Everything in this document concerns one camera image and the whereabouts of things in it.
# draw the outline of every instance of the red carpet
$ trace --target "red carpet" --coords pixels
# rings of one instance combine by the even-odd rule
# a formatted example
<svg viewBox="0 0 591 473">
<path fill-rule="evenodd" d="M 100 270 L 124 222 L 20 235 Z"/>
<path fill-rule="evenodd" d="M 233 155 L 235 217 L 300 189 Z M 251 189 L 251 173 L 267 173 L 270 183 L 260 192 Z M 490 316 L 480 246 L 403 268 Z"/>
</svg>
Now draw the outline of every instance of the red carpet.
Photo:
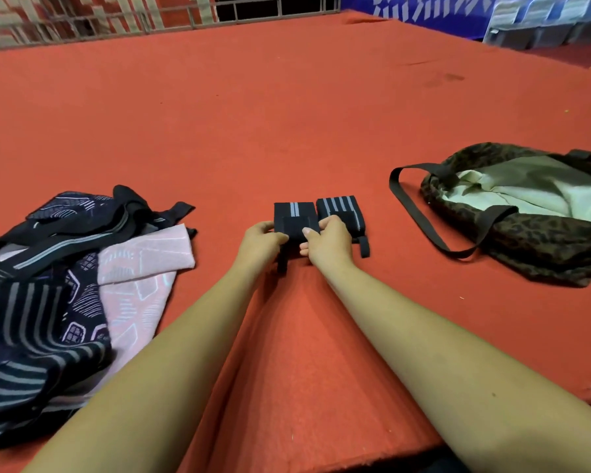
<svg viewBox="0 0 591 473">
<path fill-rule="evenodd" d="M 476 142 L 591 150 L 591 72 L 360 20 L 0 52 L 0 234 L 62 190 L 123 183 L 155 209 L 196 205 L 197 268 L 179 277 L 165 327 L 274 202 L 354 194 L 372 248 L 363 269 L 591 402 L 591 286 L 448 260 L 387 188 L 392 168 Z M 403 174 L 414 192 L 420 179 Z M 429 215 L 453 248 L 468 244 Z M 180 471 L 325 472 L 439 443 L 302 260 L 252 301 Z M 0 472 L 21 470 L 36 448 L 0 452 Z"/>
</svg>

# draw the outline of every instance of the forearm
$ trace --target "forearm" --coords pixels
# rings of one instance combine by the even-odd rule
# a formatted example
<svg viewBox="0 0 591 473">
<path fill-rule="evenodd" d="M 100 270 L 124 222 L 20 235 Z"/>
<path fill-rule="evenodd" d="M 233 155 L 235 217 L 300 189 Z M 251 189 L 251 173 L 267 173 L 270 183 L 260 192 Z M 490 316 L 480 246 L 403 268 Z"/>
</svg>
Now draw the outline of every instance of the forearm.
<svg viewBox="0 0 591 473">
<path fill-rule="evenodd" d="M 235 266 L 129 362 L 40 451 L 26 473 L 174 472 L 252 296 Z"/>
<path fill-rule="evenodd" d="M 356 268 L 326 277 L 470 468 L 591 471 L 588 405 Z"/>
</svg>

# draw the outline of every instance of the velcro strap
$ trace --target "velcro strap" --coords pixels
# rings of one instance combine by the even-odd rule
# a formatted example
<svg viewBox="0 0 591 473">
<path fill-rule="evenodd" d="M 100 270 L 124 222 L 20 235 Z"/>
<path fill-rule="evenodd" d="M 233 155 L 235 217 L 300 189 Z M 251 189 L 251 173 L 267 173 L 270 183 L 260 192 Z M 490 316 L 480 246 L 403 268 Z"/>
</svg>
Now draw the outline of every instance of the velcro strap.
<svg viewBox="0 0 591 473">
<path fill-rule="evenodd" d="M 319 221 L 312 202 L 276 202 L 274 204 L 274 231 L 289 236 L 289 241 L 280 248 L 278 272 L 287 271 L 287 259 L 291 251 L 306 242 L 302 229 L 308 227 L 319 232 Z"/>
</svg>

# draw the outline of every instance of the black bag strap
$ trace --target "black bag strap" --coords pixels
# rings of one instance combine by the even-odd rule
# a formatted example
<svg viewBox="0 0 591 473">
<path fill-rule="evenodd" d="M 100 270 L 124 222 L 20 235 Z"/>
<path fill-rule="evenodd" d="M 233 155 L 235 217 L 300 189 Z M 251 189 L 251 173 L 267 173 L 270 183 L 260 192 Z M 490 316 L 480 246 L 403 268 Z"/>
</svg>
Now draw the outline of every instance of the black bag strap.
<svg viewBox="0 0 591 473">
<path fill-rule="evenodd" d="M 591 163 L 591 151 L 583 149 L 572 149 L 567 153 L 568 158 L 580 159 Z"/>
<path fill-rule="evenodd" d="M 449 246 L 445 244 L 442 238 L 438 235 L 438 233 L 433 228 L 429 219 L 420 211 L 420 209 L 414 204 L 414 201 L 411 200 L 409 195 L 405 192 L 403 187 L 401 186 L 400 182 L 398 181 L 398 177 L 401 174 L 403 169 L 413 168 L 413 169 L 422 169 L 427 171 L 428 173 L 438 177 L 441 182 L 447 187 L 451 188 L 457 184 L 458 178 L 457 175 L 449 168 L 449 166 L 444 166 L 435 163 L 421 163 L 421 164 L 414 164 L 411 166 L 403 166 L 401 168 L 394 169 L 389 174 L 389 188 L 394 193 L 396 198 L 401 202 L 403 207 L 407 210 L 410 214 L 411 218 L 418 224 L 420 230 L 423 231 L 425 236 L 433 243 L 434 246 L 440 250 L 443 254 L 452 257 L 454 259 L 465 259 L 470 257 L 477 248 L 481 245 L 484 241 L 492 226 L 499 222 L 500 220 L 504 219 L 509 214 L 518 212 L 518 208 L 516 206 L 490 206 L 488 209 L 483 211 L 480 214 L 479 220 L 477 222 L 478 232 L 477 238 L 475 239 L 475 244 L 472 247 L 464 250 L 451 250 Z"/>
</svg>

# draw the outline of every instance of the black strap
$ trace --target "black strap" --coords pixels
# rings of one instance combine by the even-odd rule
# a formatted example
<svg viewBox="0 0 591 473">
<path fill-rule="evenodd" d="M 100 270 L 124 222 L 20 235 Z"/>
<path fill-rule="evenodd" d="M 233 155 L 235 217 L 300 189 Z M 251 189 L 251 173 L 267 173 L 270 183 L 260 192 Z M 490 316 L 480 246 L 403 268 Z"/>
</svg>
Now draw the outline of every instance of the black strap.
<svg viewBox="0 0 591 473">
<path fill-rule="evenodd" d="M 286 244 L 280 247 L 278 254 L 278 273 L 287 271 L 289 255 L 298 249 L 298 245 L 306 242 L 302 229 L 308 227 L 319 232 L 319 222 L 315 204 L 312 202 L 276 202 L 274 203 L 274 231 L 289 236 Z"/>
<path fill-rule="evenodd" d="M 583 149 L 572 149 L 567 153 L 567 157 L 580 159 L 581 161 L 587 161 L 591 163 L 591 151 Z"/>
<path fill-rule="evenodd" d="M 168 211 L 156 213 L 158 217 L 155 219 L 155 222 L 160 229 L 173 227 L 175 224 L 180 222 L 184 217 L 186 217 L 190 212 L 194 210 L 195 206 L 191 206 L 186 202 L 179 201 L 176 202 L 175 206 L 170 208 Z"/>
<path fill-rule="evenodd" d="M 359 250 L 361 251 L 361 258 L 365 259 L 370 257 L 370 242 L 366 236 L 360 236 L 352 240 L 353 243 L 359 244 Z"/>
<path fill-rule="evenodd" d="M 414 201 L 411 200 L 409 195 L 405 192 L 405 190 L 399 183 L 398 177 L 401 174 L 401 171 L 406 168 L 423 169 L 428 173 L 438 177 L 438 179 L 440 179 L 441 182 L 445 183 L 445 186 L 448 189 L 457 184 L 457 175 L 455 175 L 455 173 L 453 173 L 448 166 L 438 165 L 435 163 L 422 163 L 411 166 L 403 166 L 401 168 L 394 169 L 389 174 L 390 190 L 401 202 L 401 204 L 410 214 L 414 222 L 418 224 L 420 230 L 423 231 L 425 236 L 427 236 L 427 238 L 433 243 L 434 246 L 438 248 L 438 250 L 440 250 L 440 252 L 454 259 L 465 259 L 466 257 L 471 256 L 484 241 L 484 239 L 490 232 L 490 229 L 492 228 L 493 224 L 499 222 L 507 215 L 516 213 L 519 210 L 516 206 L 490 206 L 488 209 L 486 209 L 480 214 L 480 217 L 477 221 L 478 232 L 477 238 L 475 239 L 475 244 L 472 247 L 469 247 L 468 249 L 458 251 L 451 250 L 449 249 L 449 246 L 447 246 L 444 243 L 444 241 L 438 235 L 435 229 L 433 229 L 433 225 L 431 225 L 431 222 L 429 222 L 426 216 L 422 212 L 420 212 L 420 209 L 416 206 L 416 204 L 414 204 Z"/>
</svg>

